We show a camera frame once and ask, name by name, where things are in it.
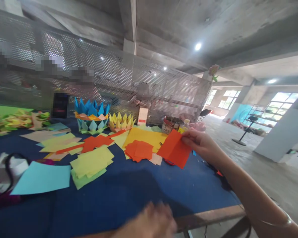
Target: blue origami crown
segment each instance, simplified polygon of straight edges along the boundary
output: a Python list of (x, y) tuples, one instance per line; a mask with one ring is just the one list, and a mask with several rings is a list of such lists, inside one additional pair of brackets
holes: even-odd
[(95, 117), (99, 117), (101, 114), (103, 116), (107, 116), (109, 113), (110, 104), (107, 104), (107, 106), (104, 109), (103, 102), (100, 105), (97, 105), (96, 100), (91, 103), (90, 100), (87, 101), (86, 104), (84, 104), (83, 99), (80, 99), (80, 102), (78, 104), (77, 98), (75, 97), (75, 112), (78, 114), (85, 114), (87, 116), (94, 115)]

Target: plastic bottle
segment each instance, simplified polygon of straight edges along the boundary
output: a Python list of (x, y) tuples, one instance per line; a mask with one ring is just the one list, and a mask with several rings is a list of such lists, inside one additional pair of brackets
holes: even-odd
[(179, 127), (178, 132), (182, 134), (183, 132), (189, 130), (190, 129), (189, 122), (190, 122), (189, 119), (185, 119), (184, 123)]

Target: chair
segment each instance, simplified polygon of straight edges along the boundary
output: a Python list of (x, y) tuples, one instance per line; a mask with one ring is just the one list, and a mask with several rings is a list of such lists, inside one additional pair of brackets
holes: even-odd
[(211, 112), (212, 112), (212, 110), (204, 109), (203, 111), (201, 111), (200, 116), (196, 122), (202, 121)]

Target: table edge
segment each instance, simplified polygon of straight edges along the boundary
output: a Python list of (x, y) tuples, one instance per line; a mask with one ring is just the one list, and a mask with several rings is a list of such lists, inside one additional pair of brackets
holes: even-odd
[[(174, 218), (177, 225), (178, 231), (182, 232), (184, 230), (192, 230), (206, 225), (211, 225), (214, 223), (219, 223), (239, 217), (245, 216), (244, 207), (242, 205), (236, 205), (226, 208), (220, 208), (215, 210), (210, 210), (201, 213), (195, 213), (187, 216)], [(86, 236), (80, 236), (81, 238), (109, 238), (112, 236), (116, 230), (104, 231), (101, 233), (90, 234)]]

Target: ceiling light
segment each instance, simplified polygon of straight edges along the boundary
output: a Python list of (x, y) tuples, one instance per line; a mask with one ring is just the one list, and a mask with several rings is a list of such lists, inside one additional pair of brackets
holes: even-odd
[(271, 79), (270, 81), (268, 81), (268, 83), (274, 83), (276, 81), (277, 81), (277, 79)]
[(201, 43), (197, 43), (195, 45), (195, 50), (198, 51), (199, 49), (201, 49), (202, 44)]

